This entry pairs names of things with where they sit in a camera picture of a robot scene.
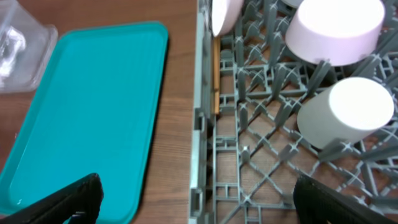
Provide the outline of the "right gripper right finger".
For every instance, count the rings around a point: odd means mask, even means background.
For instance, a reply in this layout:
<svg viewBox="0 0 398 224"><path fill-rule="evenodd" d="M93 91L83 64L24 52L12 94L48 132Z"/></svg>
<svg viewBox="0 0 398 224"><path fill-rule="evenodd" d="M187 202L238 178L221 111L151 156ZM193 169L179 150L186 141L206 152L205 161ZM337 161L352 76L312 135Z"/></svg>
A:
<svg viewBox="0 0 398 224"><path fill-rule="evenodd" d="M395 224L307 175L297 179L293 200L300 224Z"/></svg>

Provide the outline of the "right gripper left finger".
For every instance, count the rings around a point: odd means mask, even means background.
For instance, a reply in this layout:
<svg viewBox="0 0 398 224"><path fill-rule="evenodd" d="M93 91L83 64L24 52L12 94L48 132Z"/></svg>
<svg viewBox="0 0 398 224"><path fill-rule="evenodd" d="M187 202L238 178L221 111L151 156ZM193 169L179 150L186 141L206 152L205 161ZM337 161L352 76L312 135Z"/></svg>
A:
<svg viewBox="0 0 398 224"><path fill-rule="evenodd" d="M95 224L103 200L100 176L89 174L1 219L1 224Z"/></svg>

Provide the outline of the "white paper cup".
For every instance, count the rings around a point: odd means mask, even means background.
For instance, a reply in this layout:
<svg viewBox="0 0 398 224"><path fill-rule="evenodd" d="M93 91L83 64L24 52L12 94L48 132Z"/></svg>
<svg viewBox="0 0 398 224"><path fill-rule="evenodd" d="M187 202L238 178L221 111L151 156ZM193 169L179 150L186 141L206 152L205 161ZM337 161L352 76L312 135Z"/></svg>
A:
<svg viewBox="0 0 398 224"><path fill-rule="evenodd" d="M311 145L324 149L335 141L356 143L385 126L394 101L381 84L363 77L345 78L299 109L297 126Z"/></svg>

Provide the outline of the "small pink bowl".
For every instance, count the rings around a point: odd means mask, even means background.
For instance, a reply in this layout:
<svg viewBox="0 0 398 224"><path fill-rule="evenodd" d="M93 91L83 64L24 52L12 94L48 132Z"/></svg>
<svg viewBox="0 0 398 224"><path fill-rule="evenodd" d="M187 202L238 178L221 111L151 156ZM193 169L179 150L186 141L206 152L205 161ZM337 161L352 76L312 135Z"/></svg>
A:
<svg viewBox="0 0 398 224"><path fill-rule="evenodd" d="M304 0L285 43L306 62L350 65L375 51L385 15L380 0Z"/></svg>

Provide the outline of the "wooden chopstick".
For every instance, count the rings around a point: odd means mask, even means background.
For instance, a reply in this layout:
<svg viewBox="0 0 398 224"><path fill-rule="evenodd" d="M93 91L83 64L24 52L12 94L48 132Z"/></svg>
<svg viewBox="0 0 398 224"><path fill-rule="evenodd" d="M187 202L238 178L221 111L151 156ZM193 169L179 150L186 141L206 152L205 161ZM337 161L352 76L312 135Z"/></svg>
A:
<svg viewBox="0 0 398 224"><path fill-rule="evenodd" d="M213 84L214 91L220 89L220 37L213 38Z"/></svg>
<svg viewBox="0 0 398 224"><path fill-rule="evenodd" d="M214 108L214 114L219 115L220 113L220 91L215 90L214 91L214 101L213 101L213 108Z"/></svg>

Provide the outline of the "large pink plate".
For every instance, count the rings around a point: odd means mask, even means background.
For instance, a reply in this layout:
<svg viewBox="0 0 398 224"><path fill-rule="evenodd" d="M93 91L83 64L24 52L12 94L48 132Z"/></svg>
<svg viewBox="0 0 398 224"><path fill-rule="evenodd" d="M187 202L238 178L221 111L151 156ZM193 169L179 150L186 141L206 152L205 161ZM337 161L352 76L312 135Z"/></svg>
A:
<svg viewBox="0 0 398 224"><path fill-rule="evenodd" d="M243 6L243 0L212 0L211 29L214 37L227 34L234 27Z"/></svg>

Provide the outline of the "white napkin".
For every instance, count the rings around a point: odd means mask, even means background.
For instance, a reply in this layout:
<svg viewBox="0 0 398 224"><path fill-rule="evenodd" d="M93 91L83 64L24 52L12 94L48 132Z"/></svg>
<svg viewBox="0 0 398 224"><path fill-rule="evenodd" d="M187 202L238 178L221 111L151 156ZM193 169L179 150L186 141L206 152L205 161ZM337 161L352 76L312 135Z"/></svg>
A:
<svg viewBox="0 0 398 224"><path fill-rule="evenodd" d="M26 39L23 33L10 26L1 42L1 81L10 76L18 54L25 48Z"/></svg>

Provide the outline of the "grey bowl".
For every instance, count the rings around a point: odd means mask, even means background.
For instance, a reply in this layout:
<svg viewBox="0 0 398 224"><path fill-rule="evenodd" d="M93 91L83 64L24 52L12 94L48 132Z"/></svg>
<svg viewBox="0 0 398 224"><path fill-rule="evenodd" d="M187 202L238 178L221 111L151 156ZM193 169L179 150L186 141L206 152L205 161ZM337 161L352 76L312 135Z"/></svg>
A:
<svg viewBox="0 0 398 224"><path fill-rule="evenodd" d="M281 0L281 1L292 8L298 8L299 5L303 2L303 0Z"/></svg>

